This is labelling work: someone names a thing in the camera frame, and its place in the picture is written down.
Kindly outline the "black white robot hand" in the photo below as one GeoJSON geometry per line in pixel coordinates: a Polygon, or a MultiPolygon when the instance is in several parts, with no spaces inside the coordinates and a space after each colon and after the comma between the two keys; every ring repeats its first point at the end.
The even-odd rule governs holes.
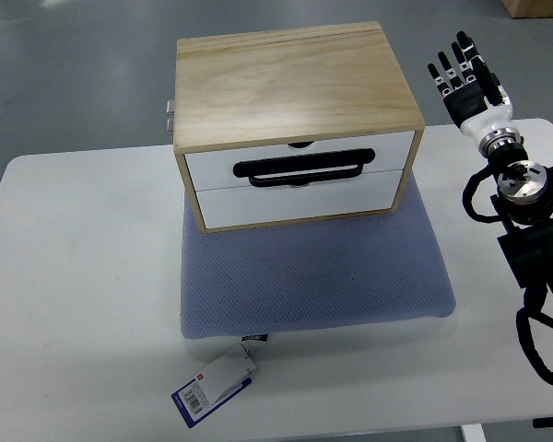
{"type": "Polygon", "coordinates": [[[428,70],[454,125],[485,158],[504,145],[520,144],[512,101],[473,39],[459,31],[451,48],[456,64],[439,52],[439,62],[428,64],[428,70]]]}

